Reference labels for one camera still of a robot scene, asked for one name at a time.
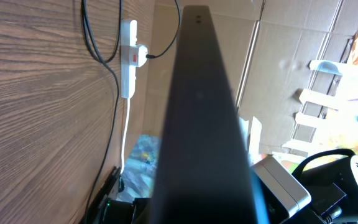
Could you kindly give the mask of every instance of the wood grain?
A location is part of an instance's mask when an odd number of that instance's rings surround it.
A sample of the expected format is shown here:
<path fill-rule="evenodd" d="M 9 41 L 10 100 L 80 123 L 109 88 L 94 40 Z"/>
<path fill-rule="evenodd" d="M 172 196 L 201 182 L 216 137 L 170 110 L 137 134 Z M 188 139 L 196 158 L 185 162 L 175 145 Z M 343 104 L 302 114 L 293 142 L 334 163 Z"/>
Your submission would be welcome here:
<path fill-rule="evenodd" d="M 118 0 L 88 0 L 102 55 Z M 80 0 L 0 1 L 0 223 L 78 223 L 109 137 L 116 87 L 83 43 Z M 150 44 L 154 0 L 124 1 Z M 120 77 L 119 57 L 109 64 Z M 147 64 L 138 71 L 126 155 L 142 131 Z M 99 186 L 119 165 L 123 100 Z"/>

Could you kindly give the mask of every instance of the white plug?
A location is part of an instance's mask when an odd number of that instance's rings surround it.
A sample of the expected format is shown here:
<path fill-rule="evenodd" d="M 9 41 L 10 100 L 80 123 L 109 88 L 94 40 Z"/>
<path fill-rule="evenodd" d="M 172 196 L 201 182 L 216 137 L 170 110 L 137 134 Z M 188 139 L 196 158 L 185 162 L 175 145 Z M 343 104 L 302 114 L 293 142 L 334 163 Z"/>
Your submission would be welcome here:
<path fill-rule="evenodd" d="M 136 67 L 146 62 L 147 47 L 136 44 L 137 21 L 121 21 L 121 96 L 131 98 L 135 93 Z"/>

